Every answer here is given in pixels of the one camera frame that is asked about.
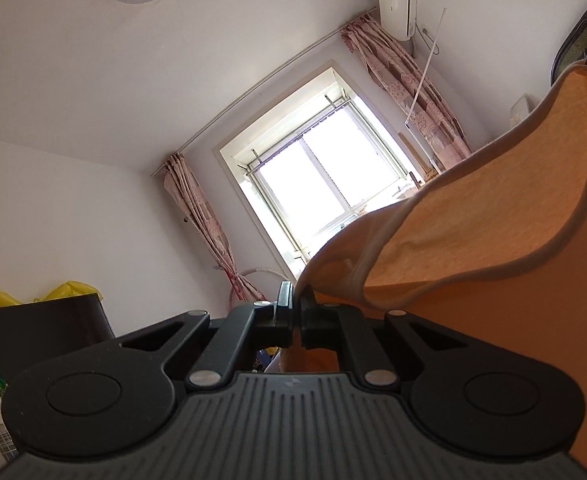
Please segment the curtain rod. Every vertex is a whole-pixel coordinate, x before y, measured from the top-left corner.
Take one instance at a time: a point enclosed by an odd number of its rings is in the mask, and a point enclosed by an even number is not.
[[[291,59],[289,59],[287,62],[283,63],[282,65],[280,65],[278,68],[276,68],[272,73],[270,73],[269,75],[267,75],[265,78],[261,79],[260,81],[258,81],[256,84],[254,84],[249,90],[247,90],[246,92],[244,92],[240,97],[238,97],[234,102],[232,102],[230,105],[228,105],[226,108],[224,108],[224,110],[222,110],[218,115],[216,115],[214,118],[212,118],[211,121],[209,121],[208,123],[205,124],[205,126],[203,128],[201,128],[200,130],[198,130],[198,132],[191,137],[191,139],[187,140],[187,142],[185,142],[182,146],[180,146],[175,153],[180,153],[182,152],[182,150],[184,150],[189,144],[191,144],[195,139],[197,139],[198,137],[200,137],[203,133],[205,133],[206,130],[208,130],[211,126],[213,126],[213,124],[220,119],[224,114],[226,114],[229,110],[231,110],[231,108],[233,108],[235,105],[237,105],[238,103],[240,103],[240,101],[242,101],[245,97],[247,97],[249,94],[251,94],[254,90],[256,90],[257,88],[259,88],[260,86],[262,86],[264,83],[266,83],[267,81],[269,81],[269,79],[271,79],[274,75],[276,75],[277,73],[281,72],[282,70],[284,70],[285,68],[287,68],[291,63],[293,63],[295,60],[301,58],[302,56],[304,56],[305,54],[308,53],[308,51],[314,49],[315,47],[317,47],[318,45],[320,45],[321,43],[324,43],[326,40],[328,40],[329,38],[335,36],[338,32],[340,32],[343,28],[347,27],[348,25],[351,25],[351,23],[355,22],[355,20],[359,19],[363,14],[366,14],[367,12],[373,12],[375,9],[377,9],[378,7],[371,7],[371,9],[369,10],[365,10],[365,12],[361,12],[358,17],[354,18],[353,20],[350,20],[349,22],[346,22],[344,25],[341,25],[340,27],[336,28],[336,30],[333,30],[332,32],[328,33],[326,36],[324,36],[323,38],[320,38],[318,41],[316,41],[313,44],[310,44],[307,48],[305,48],[304,50],[302,50],[301,52],[299,52],[298,54],[296,54],[295,56],[293,56]],[[151,176],[156,176],[158,173],[160,173],[160,171],[162,170],[162,168],[164,167],[164,163],[161,164],[156,171],[154,171],[153,173],[151,173]]]
[[[256,158],[258,160],[258,164],[252,170],[247,171],[246,174],[247,175],[253,175],[254,173],[256,173],[257,170],[259,170],[260,168],[262,168],[267,162],[269,162],[270,160],[272,160],[272,158],[275,158],[276,155],[279,155],[286,148],[288,148],[289,146],[291,146],[294,142],[297,142],[299,139],[301,139],[304,134],[310,132],[313,128],[315,128],[316,126],[318,126],[318,124],[320,124],[321,122],[327,120],[333,114],[335,114],[336,112],[342,110],[342,108],[345,108],[347,105],[349,105],[352,102],[351,99],[349,98],[349,99],[346,99],[344,102],[342,102],[342,103],[340,103],[339,105],[336,106],[336,104],[333,101],[331,101],[331,99],[329,99],[328,97],[327,97],[327,100],[333,106],[333,108],[331,108],[331,111],[329,111],[328,113],[322,114],[321,115],[321,118],[318,119],[317,121],[313,121],[311,124],[308,124],[307,123],[307,126],[306,127],[303,127],[302,130],[299,133],[297,133],[295,136],[293,136],[291,139],[289,139],[287,142],[285,142],[285,144],[282,147],[280,147],[277,150],[275,150],[275,152],[273,152],[271,155],[267,156],[264,160],[260,160],[260,158],[257,156],[257,153],[254,150],[252,150],[254,153],[256,153]]]

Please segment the cable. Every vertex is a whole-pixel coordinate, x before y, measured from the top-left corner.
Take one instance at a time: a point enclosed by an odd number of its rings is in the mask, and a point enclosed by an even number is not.
[[[420,34],[420,38],[422,38],[422,41],[424,41],[424,42],[425,42],[425,45],[427,46],[427,48],[428,48],[429,50],[431,50],[431,46],[429,46],[429,44],[427,43],[427,40],[426,40],[426,39],[425,39],[425,37],[423,36],[423,33],[425,33],[425,34],[427,35],[427,38],[429,38],[429,39],[431,40],[431,36],[429,36],[429,33],[427,32],[427,29],[426,29],[426,28],[423,28],[422,30],[420,30],[420,27],[417,27],[417,31],[418,31],[418,34]],[[434,51],[434,52],[433,52],[433,55],[434,55],[434,56],[437,56],[438,54],[440,54],[440,47],[439,47],[439,46],[437,46],[437,45],[435,45],[435,48],[437,49],[437,52],[436,52],[436,51]]]
[[[270,272],[271,274],[275,274],[276,276],[282,278],[283,280],[285,280],[285,282],[289,282],[289,278],[287,278],[283,273],[278,272],[277,270],[273,270],[273,269],[267,269],[266,267],[256,267],[256,269],[249,269],[249,270],[245,270],[244,272],[240,272],[241,276],[247,277],[250,274],[253,274],[254,272]],[[231,290],[228,292],[228,307],[231,308],[231,301],[233,300],[233,288],[231,288]]]
[[[413,59],[416,59],[416,35],[411,36],[409,41],[411,41],[411,52],[409,54]]]

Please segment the gray ribbed surface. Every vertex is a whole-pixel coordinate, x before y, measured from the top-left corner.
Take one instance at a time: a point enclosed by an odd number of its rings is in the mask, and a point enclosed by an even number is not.
[[[463,458],[414,428],[389,395],[343,374],[240,374],[194,395],[154,442],[95,463],[24,455],[0,480],[587,480],[563,454],[515,465]]]

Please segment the pink curtain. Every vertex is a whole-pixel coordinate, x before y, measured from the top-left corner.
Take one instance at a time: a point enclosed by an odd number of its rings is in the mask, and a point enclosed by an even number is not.
[[[218,265],[227,274],[238,300],[264,300],[262,292],[238,273],[227,236],[211,208],[193,171],[181,154],[171,155],[163,168],[164,188],[198,230]]]
[[[368,12],[342,30],[349,50],[365,63],[371,78],[409,113],[422,69]],[[411,123],[427,140],[446,170],[471,155],[464,132],[429,78],[420,90]]]

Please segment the white pole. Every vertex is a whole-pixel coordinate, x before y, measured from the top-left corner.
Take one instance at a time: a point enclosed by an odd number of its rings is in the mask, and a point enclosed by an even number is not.
[[[409,120],[411,118],[411,114],[413,113],[413,109],[416,107],[417,97],[420,94],[420,90],[422,88],[422,83],[425,82],[425,77],[427,76],[427,69],[429,69],[429,63],[431,62],[431,58],[433,57],[433,51],[435,50],[435,42],[438,41],[438,33],[440,32],[440,25],[443,24],[443,18],[445,17],[445,12],[447,8],[443,9],[443,15],[440,16],[440,22],[438,22],[438,28],[435,30],[435,38],[433,38],[433,44],[431,46],[431,52],[429,52],[429,57],[427,58],[427,64],[425,65],[425,70],[422,72],[422,79],[420,79],[420,84],[417,86],[416,95],[414,96],[414,101],[409,108],[409,113],[407,114],[407,120],[405,121],[405,126],[409,125]]]

